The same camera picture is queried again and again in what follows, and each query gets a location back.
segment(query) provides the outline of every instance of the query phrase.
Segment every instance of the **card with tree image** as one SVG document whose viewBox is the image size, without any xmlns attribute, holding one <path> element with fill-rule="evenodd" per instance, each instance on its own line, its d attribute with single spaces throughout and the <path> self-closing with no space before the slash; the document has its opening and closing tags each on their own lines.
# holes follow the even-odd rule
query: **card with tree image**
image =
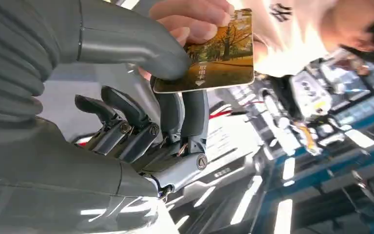
<svg viewBox="0 0 374 234">
<path fill-rule="evenodd" d="M 229 25 L 219 28 L 213 39 L 186 45 L 190 69 L 175 81 L 156 79 L 154 92 L 178 93 L 254 82 L 251 22 L 250 9 L 237 10 Z"/>
</svg>

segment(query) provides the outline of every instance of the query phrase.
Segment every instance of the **gray robot arm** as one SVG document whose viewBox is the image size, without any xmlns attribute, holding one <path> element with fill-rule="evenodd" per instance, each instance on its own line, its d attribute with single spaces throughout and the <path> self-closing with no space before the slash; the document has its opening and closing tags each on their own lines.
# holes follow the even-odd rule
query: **gray robot arm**
<svg viewBox="0 0 374 234">
<path fill-rule="evenodd" d="M 0 209 L 25 219 L 10 220 L 12 231 L 54 233 L 56 227 L 59 233 L 91 233 L 149 222 L 138 216 L 133 223 L 125 221 L 123 215 L 132 213 L 120 212 L 111 201 L 157 196 L 153 183 L 120 160 L 75 147 L 56 125 L 36 117 L 42 106 L 33 97 L 43 93 L 43 82 L 58 64 L 75 61 L 136 63 L 167 80 L 190 65 L 162 25 L 106 2 L 0 0 L 0 189 L 5 191 Z M 94 108 L 103 110 L 103 105 L 81 106 L 90 113 Z M 99 117 L 107 122 L 111 114 L 105 109 Z M 30 204 L 37 201 L 42 202 L 34 210 Z M 26 205 L 13 208 L 19 204 Z M 91 207 L 106 207 L 108 213 L 90 222 L 80 213 Z"/>
</svg>

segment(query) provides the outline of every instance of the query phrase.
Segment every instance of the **silver metal part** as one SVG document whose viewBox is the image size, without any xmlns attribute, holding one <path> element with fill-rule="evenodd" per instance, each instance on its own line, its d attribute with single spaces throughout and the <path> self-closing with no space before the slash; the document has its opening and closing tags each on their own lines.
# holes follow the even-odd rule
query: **silver metal part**
<svg viewBox="0 0 374 234">
<path fill-rule="evenodd" d="M 102 139 L 100 139 L 98 144 L 93 148 L 93 151 L 103 155 L 108 154 L 108 152 L 111 151 L 114 146 L 118 144 L 126 135 L 126 126 L 129 126 L 128 122 L 122 121 L 111 128 L 108 132 L 105 133 Z"/>
<path fill-rule="evenodd" d="M 167 169 L 151 173 L 162 188 L 171 185 L 176 192 L 207 166 L 207 157 L 202 153 L 191 154 L 180 159 Z"/>
</svg>

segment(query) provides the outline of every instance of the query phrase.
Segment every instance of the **machine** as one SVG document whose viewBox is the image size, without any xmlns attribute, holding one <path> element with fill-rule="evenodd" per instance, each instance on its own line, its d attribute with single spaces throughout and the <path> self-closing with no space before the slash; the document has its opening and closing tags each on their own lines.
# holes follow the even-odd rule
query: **machine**
<svg viewBox="0 0 374 234">
<path fill-rule="evenodd" d="M 103 123 L 86 149 L 36 117 L 43 82 L 58 64 L 76 61 L 137 64 L 164 80 L 190 66 L 161 24 L 130 10 L 94 0 L 0 0 L 0 233 L 132 233 L 154 223 L 159 197 L 206 167 L 205 91 L 183 94 L 184 120 L 177 95 L 158 95 L 161 128 L 110 87 L 103 102 L 77 96 L 77 107 Z M 165 140 L 153 143 L 161 133 Z"/>
</svg>

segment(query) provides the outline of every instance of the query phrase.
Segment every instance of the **fluorescent light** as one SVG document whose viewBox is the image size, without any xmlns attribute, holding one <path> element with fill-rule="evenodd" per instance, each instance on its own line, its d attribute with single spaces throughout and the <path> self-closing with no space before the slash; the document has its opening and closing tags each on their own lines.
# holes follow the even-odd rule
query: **fluorescent light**
<svg viewBox="0 0 374 234">
<path fill-rule="evenodd" d="M 247 207 L 249 206 L 252 197 L 257 192 L 262 182 L 263 182 L 263 179 L 261 176 L 257 175 L 253 177 L 252 185 L 244 193 L 243 198 L 240 201 L 239 206 L 237 207 L 236 212 L 233 215 L 233 218 L 231 219 L 231 222 L 230 222 L 231 225 L 240 223 L 243 220 L 244 214 L 247 211 Z"/>
<path fill-rule="evenodd" d="M 284 186 L 284 187 L 288 187 L 288 186 L 290 186 L 290 185 L 294 185 L 294 184 L 295 184 L 295 181 L 294 181 L 294 180 L 289 180 L 289 181 L 285 182 L 285 183 L 283 184 L 283 186 Z"/>
<path fill-rule="evenodd" d="M 210 194 L 214 191 L 215 188 L 216 186 L 207 189 L 207 191 L 201 196 L 201 198 L 196 202 L 196 204 L 194 204 L 194 207 L 200 206 L 207 199 L 207 197 L 210 196 Z"/>
<path fill-rule="evenodd" d="M 275 138 L 275 139 L 273 139 L 271 142 L 270 142 L 270 147 L 273 147 L 273 146 L 275 146 L 276 144 L 277 144 L 277 142 L 278 142 L 278 140 L 277 140 L 277 138 Z"/>
<path fill-rule="evenodd" d="M 173 209 L 174 206 L 175 206 L 174 204 L 173 204 L 173 205 L 169 205 L 169 206 L 167 206 L 167 210 L 169 211 L 169 210 Z"/>
<path fill-rule="evenodd" d="M 252 197 L 253 195 L 248 191 L 244 193 L 244 196 L 240 201 L 240 204 L 237 207 L 237 210 L 234 213 L 233 218 L 231 219 L 230 225 L 238 224 L 243 220 L 244 214 L 247 211 L 247 207 L 249 206 Z"/>
<path fill-rule="evenodd" d="M 342 127 L 340 127 L 340 129 L 342 129 L 344 131 L 348 131 L 348 130 L 352 129 L 352 126 L 351 125 L 343 125 Z"/>
<path fill-rule="evenodd" d="M 288 158 L 284 162 L 282 179 L 288 180 L 295 175 L 295 162 L 296 160 L 294 157 Z"/>
<path fill-rule="evenodd" d="M 138 206 L 126 206 L 120 212 L 121 213 L 133 213 L 133 212 L 142 212 L 152 209 L 151 202 L 144 202 Z"/>
<path fill-rule="evenodd" d="M 374 145 L 374 140 L 365 136 L 363 133 L 356 129 L 351 129 L 345 132 L 345 134 L 362 148 L 368 148 Z"/>
<path fill-rule="evenodd" d="M 293 200 L 281 201 L 278 206 L 274 234 L 290 234 Z"/>
<path fill-rule="evenodd" d="M 226 108 L 228 108 L 228 107 L 230 107 L 230 106 L 231 106 L 230 104 L 225 104 L 225 105 L 221 106 L 219 109 L 213 111 L 213 112 L 211 113 L 211 115 L 215 115 L 215 114 L 219 113 L 220 111 L 223 111 L 224 109 L 226 109 Z"/>
<path fill-rule="evenodd" d="M 179 229 L 180 227 L 181 227 L 181 225 L 183 225 L 186 221 L 187 221 L 187 219 L 189 218 L 190 216 L 189 215 L 186 215 L 186 216 L 184 216 L 184 217 L 182 217 L 176 224 L 175 224 L 175 227 L 177 228 L 177 229 Z"/>
<path fill-rule="evenodd" d="M 183 198 L 184 198 L 184 196 L 180 196 L 180 197 L 178 197 L 178 198 L 176 198 L 176 199 L 173 199 L 173 200 L 167 202 L 166 205 L 172 205 L 172 204 L 175 204 L 175 203 L 177 203 L 179 200 L 181 200 L 181 199 L 183 199 Z"/>
<path fill-rule="evenodd" d="M 135 5 L 137 5 L 138 2 L 139 0 L 125 0 L 125 2 L 121 4 L 121 7 L 131 10 L 135 7 Z"/>
<path fill-rule="evenodd" d="M 107 209 L 82 210 L 81 215 L 102 215 Z"/>
</svg>

